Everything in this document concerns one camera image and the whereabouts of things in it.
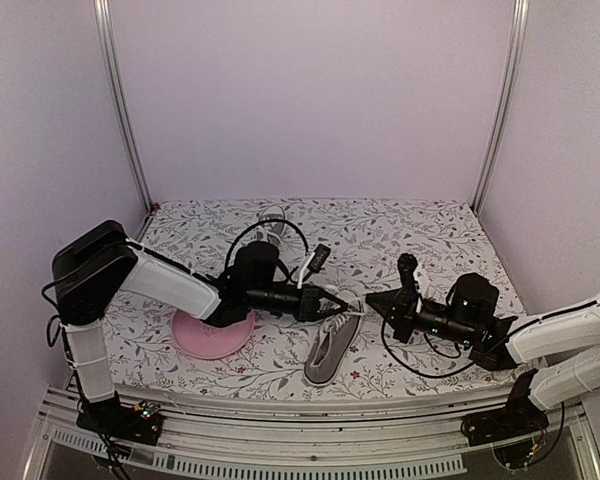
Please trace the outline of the grey sneaker with red sole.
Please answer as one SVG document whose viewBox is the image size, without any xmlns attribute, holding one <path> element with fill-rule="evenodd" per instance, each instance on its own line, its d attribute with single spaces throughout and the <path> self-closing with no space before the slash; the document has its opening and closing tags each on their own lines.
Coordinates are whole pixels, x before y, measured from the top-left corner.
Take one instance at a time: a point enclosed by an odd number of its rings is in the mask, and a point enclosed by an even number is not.
<svg viewBox="0 0 600 480">
<path fill-rule="evenodd" d="M 268 223 L 256 227 L 255 240 L 270 243 L 280 247 L 283 242 L 286 224 L 284 209 L 279 205 L 270 205 L 261 211 L 257 217 L 259 222 L 268 220 Z"/>
</svg>

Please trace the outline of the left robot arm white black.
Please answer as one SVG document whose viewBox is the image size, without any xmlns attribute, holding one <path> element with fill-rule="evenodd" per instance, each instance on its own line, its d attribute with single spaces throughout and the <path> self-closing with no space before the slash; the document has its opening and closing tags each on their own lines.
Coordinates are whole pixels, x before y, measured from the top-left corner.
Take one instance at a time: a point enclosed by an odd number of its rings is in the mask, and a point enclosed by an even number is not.
<svg viewBox="0 0 600 480">
<path fill-rule="evenodd" d="M 254 310 L 316 322 L 346 311 L 344 300 L 309 283 L 330 254 L 323 244 L 306 249 L 299 267 L 288 269 L 279 249 L 264 240 L 231 244 L 216 277 L 190 268 L 130 239 L 122 225 L 107 220 L 59 251 L 53 279 L 41 295 L 55 318 L 80 394 L 78 427 L 102 440 L 154 446 L 164 418 L 159 406 L 127 407 L 111 376 L 102 320 L 119 292 L 175 307 L 204 324 L 226 328 Z"/>
</svg>

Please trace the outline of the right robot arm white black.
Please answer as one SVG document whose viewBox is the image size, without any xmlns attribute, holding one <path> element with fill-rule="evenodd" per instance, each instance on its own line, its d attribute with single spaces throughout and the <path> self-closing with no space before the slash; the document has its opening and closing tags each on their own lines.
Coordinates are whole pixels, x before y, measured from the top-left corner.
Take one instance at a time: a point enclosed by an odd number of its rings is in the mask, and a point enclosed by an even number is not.
<svg viewBox="0 0 600 480">
<path fill-rule="evenodd" d="M 544 429 L 550 409 L 600 388 L 600 294 L 536 317 L 498 318 L 498 298 L 476 273 L 460 276 L 443 304 L 425 299 L 410 274 L 400 288 L 366 297 L 394 339 L 407 343 L 420 332 L 453 341 L 468 348 L 470 365 L 489 372 L 564 355 L 520 374 L 504 406 L 465 416 L 461 431 L 472 446 Z"/>
</svg>

